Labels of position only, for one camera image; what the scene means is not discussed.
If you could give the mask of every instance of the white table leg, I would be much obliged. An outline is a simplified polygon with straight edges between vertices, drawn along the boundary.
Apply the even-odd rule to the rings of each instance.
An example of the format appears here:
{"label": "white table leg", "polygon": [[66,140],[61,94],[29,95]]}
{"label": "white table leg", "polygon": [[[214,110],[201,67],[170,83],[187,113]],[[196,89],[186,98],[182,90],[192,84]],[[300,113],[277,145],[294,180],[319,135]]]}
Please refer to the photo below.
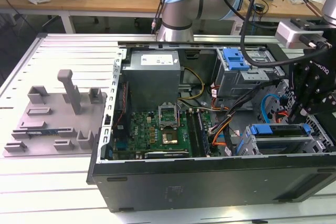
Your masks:
{"label": "white table leg", "polygon": [[16,21],[14,19],[14,15],[9,13],[9,14],[3,14],[2,15],[4,19],[6,19],[12,26],[16,26]]}
{"label": "white table leg", "polygon": [[234,17],[234,22],[231,29],[231,35],[240,35],[241,28],[243,27],[244,21],[241,20],[239,17]]}
{"label": "white table leg", "polygon": [[67,34],[75,34],[75,27],[72,22],[72,17],[69,14],[61,14],[63,26]]}
{"label": "white table leg", "polygon": [[105,25],[106,30],[110,29],[110,18],[109,17],[104,17],[104,25]]}

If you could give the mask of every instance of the cpu socket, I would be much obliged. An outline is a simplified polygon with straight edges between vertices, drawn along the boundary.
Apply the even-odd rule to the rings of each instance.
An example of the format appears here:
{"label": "cpu socket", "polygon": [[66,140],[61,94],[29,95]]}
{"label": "cpu socket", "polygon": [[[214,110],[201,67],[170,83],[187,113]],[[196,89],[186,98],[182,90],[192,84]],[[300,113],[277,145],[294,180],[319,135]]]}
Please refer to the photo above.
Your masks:
{"label": "cpu socket", "polygon": [[178,144],[178,133],[175,130],[162,131],[162,144]]}

